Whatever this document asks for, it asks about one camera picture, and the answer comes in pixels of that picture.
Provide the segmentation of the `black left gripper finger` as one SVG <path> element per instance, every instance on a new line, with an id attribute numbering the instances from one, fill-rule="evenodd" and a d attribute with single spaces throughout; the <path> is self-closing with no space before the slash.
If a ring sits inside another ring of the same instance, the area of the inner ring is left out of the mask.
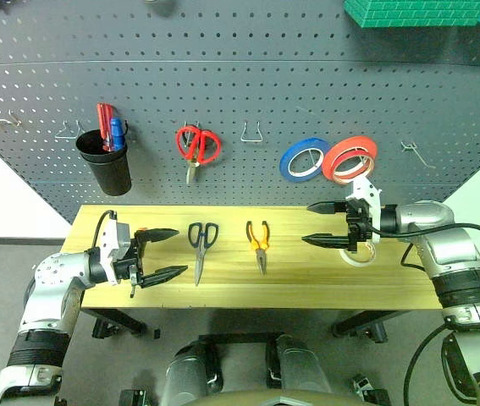
<path id="1" fill-rule="evenodd" d="M 172 238 L 178 234 L 179 231 L 172 228 L 139 229 L 135 232 L 135 239 L 138 244 L 145 244 L 147 242 L 156 243 Z"/>
<path id="2" fill-rule="evenodd" d="M 158 284 L 165 283 L 181 275 L 187 269 L 188 269 L 188 266 L 167 266 L 167 267 L 158 269 L 151 275 L 143 276 L 140 281 L 140 287 L 149 288 L 151 286 L 156 286 Z"/>

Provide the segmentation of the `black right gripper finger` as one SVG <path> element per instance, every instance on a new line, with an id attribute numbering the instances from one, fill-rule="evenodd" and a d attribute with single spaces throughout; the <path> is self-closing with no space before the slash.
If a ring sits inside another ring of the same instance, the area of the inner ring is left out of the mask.
<path id="1" fill-rule="evenodd" d="M 318 214 L 336 214 L 341 212 L 347 212 L 346 201 L 320 201 L 309 205 L 306 208 L 308 211 L 312 211 Z"/>
<path id="2" fill-rule="evenodd" d="M 308 244 L 327 249 L 347 250 L 350 246 L 348 236 L 334 236 L 331 233 L 313 233 L 302 236 L 301 239 Z"/>

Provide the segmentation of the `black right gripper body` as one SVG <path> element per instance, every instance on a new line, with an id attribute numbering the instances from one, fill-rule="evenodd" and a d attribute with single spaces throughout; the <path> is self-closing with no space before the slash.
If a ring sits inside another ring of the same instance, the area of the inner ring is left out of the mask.
<path id="1" fill-rule="evenodd" d="M 348 226 L 348 247 L 352 253 L 357 252 L 359 243 L 370 241 L 372 231 L 368 226 L 372 225 L 370 206 L 364 200 L 352 199 L 346 202 L 346 222 Z"/>

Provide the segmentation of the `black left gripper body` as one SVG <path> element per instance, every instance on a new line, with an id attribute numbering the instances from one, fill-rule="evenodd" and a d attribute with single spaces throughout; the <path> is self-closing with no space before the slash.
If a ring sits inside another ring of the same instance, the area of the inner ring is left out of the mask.
<path id="1" fill-rule="evenodd" d="M 140 286 L 143 278 L 142 256 L 145 242 L 140 235 L 130 240 L 130 247 L 124 256 L 113 261 L 113 270 L 118 280 L 129 280 L 130 284 Z"/>

